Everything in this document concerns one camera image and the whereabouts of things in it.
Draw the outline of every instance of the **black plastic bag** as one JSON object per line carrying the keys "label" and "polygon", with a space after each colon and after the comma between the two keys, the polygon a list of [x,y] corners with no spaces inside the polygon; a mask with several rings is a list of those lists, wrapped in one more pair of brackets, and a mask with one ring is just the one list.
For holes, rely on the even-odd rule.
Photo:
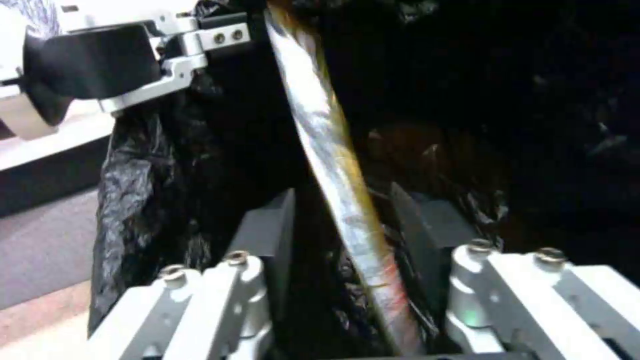
{"label": "black plastic bag", "polygon": [[302,182],[306,164],[277,76],[258,47],[117,119],[99,186],[90,333],[127,288],[162,267],[217,264],[244,212]]}

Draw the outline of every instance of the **hex bolt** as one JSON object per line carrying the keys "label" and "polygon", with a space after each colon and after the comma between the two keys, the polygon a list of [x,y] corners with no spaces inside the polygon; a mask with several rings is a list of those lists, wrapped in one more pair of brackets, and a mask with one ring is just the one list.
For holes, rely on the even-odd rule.
{"label": "hex bolt", "polygon": [[543,247],[535,253],[536,261],[544,265],[562,265],[567,260],[565,254],[553,247]]}
{"label": "hex bolt", "polygon": [[158,279],[164,280],[167,287],[171,289],[181,288],[187,283],[187,274],[184,269],[185,266],[182,264],[165,266],[158,273]]}
{"label": "hex bolt", "polygon": [[225,256],[225,261],[231,266],[239,266],[246,264],[249,253],[244,250],[233,251]]}
{"label": "hex bolt", "polygon": [[222,43],[225,42],[225,35],[224,34],[216,34],[216,36],[213,37],[213,41],[220,45]]}
{"label": "hex bolt", "polygon": [[233,34],[231,34],[231,37],[234,38],[234,40],[238,41],[238,40],[242,40],[244,34],[242,34],[242,30],[235,30],[233,32]]}
{"label": "hex bolt", "polygon": [[472,254],[489,254],[493,250],[493,243],[487,239],[473,239],[467,249]]}

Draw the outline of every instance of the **white metal part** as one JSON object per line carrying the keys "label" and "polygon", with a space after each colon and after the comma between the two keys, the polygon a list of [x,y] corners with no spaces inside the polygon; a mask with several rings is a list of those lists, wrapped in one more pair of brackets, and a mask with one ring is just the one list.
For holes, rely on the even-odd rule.
{"label": "white metal part", "polygon": [[541,360],[618,359],[522,255],[488,256],[471,287],[499,338]]}
{"label": "white metal part", "polygon": [[103,112],[112,113],[187,88],[193,79],[193,71],[206,66],[207,57],[205,54],[166,60],[163,64],[163,70],[167,75],[162,79],[126,94],[101,99],[99,100],[100,108]]}
{"label": "white metal part", "polygon": [[58,4],[58,13],[66,32],[153,22],[158,30],[155,35],[174,35],[198,29],[197,20],[185,16],[195,7],[195,3],[189,0],[62,1]]}
{"label": "white metal part", "polygon": [[254,256],[244,265],[224,262],[206,270],[163,359],[217,359],[235,352],[262,357],[271,341],[262,271]]}
{"label": "white metal part", "polygon": [[182,34],[180,47],[186,56],[202,54],[204,51],[220,49],[251,41],[249,27],[245,22],[219,28],[192,31]]}
{"label": "white metal part", "polygon": [[455,341],[465,354],[503,352],[504,348],[491,327],[471,328],[466,326],[450,310],[445,317],[447,335]]}
{"label": "white metal part", "polygon": [[172,288],[158,279],[151,286],[128,289],[89,339],[91,359],[141,359],[162,354],[202,277],[183,270],[184,285]]}
{"label": "white metal part", "polygon": [[603,338],[640,359],[640,291],[609,266],[576,266],[556,291]]}
{"label": "white metal part", "polygon": [[482,270],[482,261],[495,252],[471,251],[468,245],[456,248],[452,253],[452,269],[449,283],[449,306],[445,327],[449,337],[465,353],[502,352],[498,337],[491,330],[491,322],[478,302],[477,295],[469,284]]}

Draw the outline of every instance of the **wooden surface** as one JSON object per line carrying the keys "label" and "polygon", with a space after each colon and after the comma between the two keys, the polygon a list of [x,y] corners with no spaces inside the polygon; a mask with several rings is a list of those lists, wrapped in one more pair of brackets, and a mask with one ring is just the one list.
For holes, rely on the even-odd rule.
{"label": "wooden surface", "polygon": [[0,359],[86,359],[88,281],[0,311]]}

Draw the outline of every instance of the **gray floor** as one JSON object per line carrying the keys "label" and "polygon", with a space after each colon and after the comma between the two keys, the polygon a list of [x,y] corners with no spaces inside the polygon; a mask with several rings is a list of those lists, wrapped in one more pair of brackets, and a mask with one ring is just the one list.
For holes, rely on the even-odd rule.
{"label": "gray floor", "polygon": [[0,218],[0,309],[91,276],[97,191]]}

